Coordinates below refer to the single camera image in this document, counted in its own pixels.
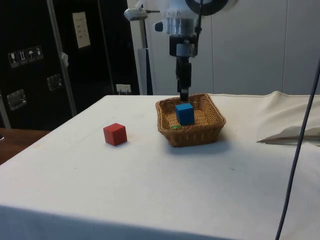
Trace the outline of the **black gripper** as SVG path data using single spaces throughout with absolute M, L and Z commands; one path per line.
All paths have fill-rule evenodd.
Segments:
M 169 36 L 169 54 L 176 57 L 177 92 L 182 102 L 186 102 L 189 98 L 189 88 L 192 83 L 192 64 L 189 58 L 198 55 L 198 42 L 196 35 Z

